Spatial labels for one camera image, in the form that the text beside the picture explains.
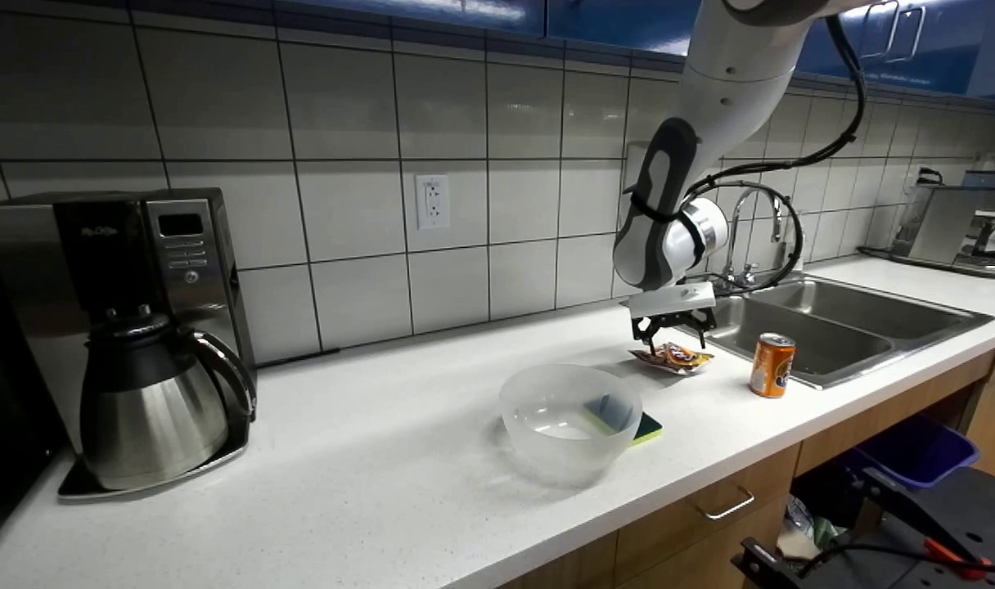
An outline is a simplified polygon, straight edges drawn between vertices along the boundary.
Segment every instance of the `drawer handle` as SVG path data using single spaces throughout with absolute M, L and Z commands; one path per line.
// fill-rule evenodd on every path
M 697 506 L 697 503 L 693 503 L 693 509 L 703 512 L 703 521 L 718 524 L 718 521 L 726 521 L 726 518 L 735 518 L 738 509 L 755 503 L 755 494 L 749 494 L 742 484 L 735 484 L 735 486 L 742 494 L 742 499 L 730 503 L 726 509 L 712 512 L 712 509 L 703 509 L 703 506 Z

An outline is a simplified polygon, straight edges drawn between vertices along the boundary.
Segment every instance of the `backsplash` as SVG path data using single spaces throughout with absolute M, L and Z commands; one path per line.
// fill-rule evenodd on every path
M 628 292 L 620 190 L 675 71 L 493 40 L 0 6 L 0 199 L 223 185 L 262 364 Z M 849 91 L 791 89 L 725 162 L 807 153 L 849 114 Z M 874 94 L 839 159 L 766 183 L 797 195 L 822 262 L 887 245 L 925 162 L 949 183 L 995 168 L 995 107 Z M 419 228 L 419 175 L 448 180 L 448 228 Z M 738 192 L 718 199 L 730 216 Z M 766 259 L 770 232 L 746 205 L 738 262 Z

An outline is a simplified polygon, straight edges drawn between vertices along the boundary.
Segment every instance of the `electrical outlet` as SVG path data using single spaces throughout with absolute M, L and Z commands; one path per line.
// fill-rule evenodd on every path
M 419 228 L 452 228 L 452 183 L 448 175 L 419 175 Z

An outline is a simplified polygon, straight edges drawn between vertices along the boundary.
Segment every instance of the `clear plastic bowl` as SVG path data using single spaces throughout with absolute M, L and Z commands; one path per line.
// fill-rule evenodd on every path
M 586 484 L 633 445 L 641 409 L 608 372 L 545 364 L 502 385 L 502 419 L 524 472 Z

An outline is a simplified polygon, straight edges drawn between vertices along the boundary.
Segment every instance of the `plastic container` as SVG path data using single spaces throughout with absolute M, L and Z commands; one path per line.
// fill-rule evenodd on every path
M 502 419 L 529 474 L 586 484 L 633 445 L 641 409 L 608 372 L 545 364 L 502 385 Z
M 977 445 L 954 427 L 909 419 L 866 440 L 853 456 L 853 467 L 880 467 L 908 492 L 926 492 L 979 459 Z

